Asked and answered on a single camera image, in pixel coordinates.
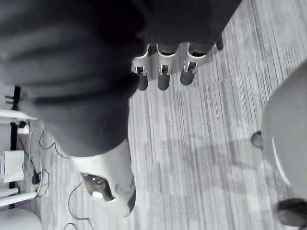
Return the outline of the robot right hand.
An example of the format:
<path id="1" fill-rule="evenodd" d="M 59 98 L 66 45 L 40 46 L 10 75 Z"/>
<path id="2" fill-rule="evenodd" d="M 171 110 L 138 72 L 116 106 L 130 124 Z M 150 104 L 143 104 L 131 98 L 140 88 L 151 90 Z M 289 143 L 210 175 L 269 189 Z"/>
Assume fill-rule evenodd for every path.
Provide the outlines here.
<path id="1" fill-rule="evenodd" d="M 179 46 L 180 81 L 199 65 L 238 0 L 3 0 L 0 80 L 25 93 L 20 110 L 44 122 L 69 155 L 91 198 L 128 216 L 136 188 L 128 138 L 129 100 L 148 85 L 151 46 L 166 90 Z"/>

